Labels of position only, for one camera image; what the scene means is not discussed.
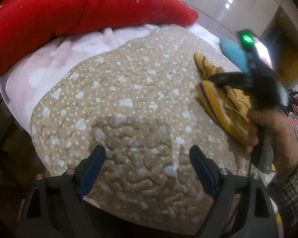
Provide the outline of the person's right hand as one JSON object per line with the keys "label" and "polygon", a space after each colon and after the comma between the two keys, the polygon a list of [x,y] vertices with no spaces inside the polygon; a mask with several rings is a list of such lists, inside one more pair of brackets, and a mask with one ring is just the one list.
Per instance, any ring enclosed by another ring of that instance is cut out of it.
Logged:
{"label": "person's right hand", "polygon": [[298,163],[298,140],[290,119],[281,110],[250,110],[249,130],[245,145],[247,153],[253,152],[259,143],[258,128],[275,132],[275,166],[278,178],[289,175]]}

